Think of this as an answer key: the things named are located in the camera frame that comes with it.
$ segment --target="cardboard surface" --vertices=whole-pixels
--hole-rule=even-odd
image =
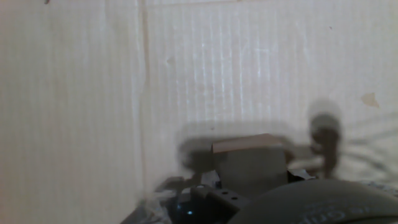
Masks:
[[[190,177],[190,152],[260,133],[307,144],[320,108],[341,111],[339,177],[396,183],[397,10],[1,0],[2,222],[119,223],[166,178]]]

